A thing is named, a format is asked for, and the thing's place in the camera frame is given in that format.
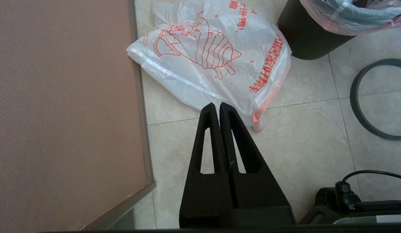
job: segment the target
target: trash bag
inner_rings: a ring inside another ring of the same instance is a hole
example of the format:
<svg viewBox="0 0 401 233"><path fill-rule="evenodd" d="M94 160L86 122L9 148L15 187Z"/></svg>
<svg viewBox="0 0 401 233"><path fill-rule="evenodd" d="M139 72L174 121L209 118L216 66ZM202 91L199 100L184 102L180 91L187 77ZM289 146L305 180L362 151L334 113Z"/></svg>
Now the trash bag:
<svg viewBox="0 0 401 233"><path fill-rule="evenodd" d="M291 64L278 28L236 0L154 3L153 13L156 28L127 54L183 103L201 110L226 102L262 130Z"/></svg>
<svg viewBox="0 0 401 233"><path fill-rule="evenodd" d="M326 31L355 36L401 27L401 0L300 0Z"/></svg>

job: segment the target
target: tile floor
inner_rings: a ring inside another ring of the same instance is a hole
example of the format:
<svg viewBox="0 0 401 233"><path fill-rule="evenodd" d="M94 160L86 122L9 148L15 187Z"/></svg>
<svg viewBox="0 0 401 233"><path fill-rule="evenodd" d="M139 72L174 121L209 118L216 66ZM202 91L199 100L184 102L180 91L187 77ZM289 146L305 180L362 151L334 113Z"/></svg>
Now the tile floor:
<svg viewBox="0 0 401 233"><path fill-rule="evenodd" d="M140 37L154 27L153 2L135 1ZM284 0L243 2L261 9L274 23L285 4ZM401 141L384 140L365 130L348 98L360 69L384 58L401 59L398 29L357 36L313 61L292 58L289 75L265 112L266 128L261 133L250 129L298 221L313 205L319 188L333 186L355 169L401 174ZM137 229L178 228L199 111L182 104L144 71L142 76L157 187L135 206L134 224ZM401 135L401 69L373 69L360 94L368 119ZM210 152L206 147L204 153ZM364 201L401 199L401 180L396 178L361 174L349 182Z"/></svg>

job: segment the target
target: pink plastic bag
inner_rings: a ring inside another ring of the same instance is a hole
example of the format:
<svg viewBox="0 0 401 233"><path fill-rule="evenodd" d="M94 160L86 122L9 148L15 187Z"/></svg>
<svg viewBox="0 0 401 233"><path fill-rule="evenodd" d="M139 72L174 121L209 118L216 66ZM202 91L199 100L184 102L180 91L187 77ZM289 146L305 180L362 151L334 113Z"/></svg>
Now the pink plastic bag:
<svg viewBox="0 0 401 233"><path fill-rule="evenodd" d="M326 31L355 36L401 27L401 0L370 0L366 8L354 0L300 0L308 14Z"/></svg>

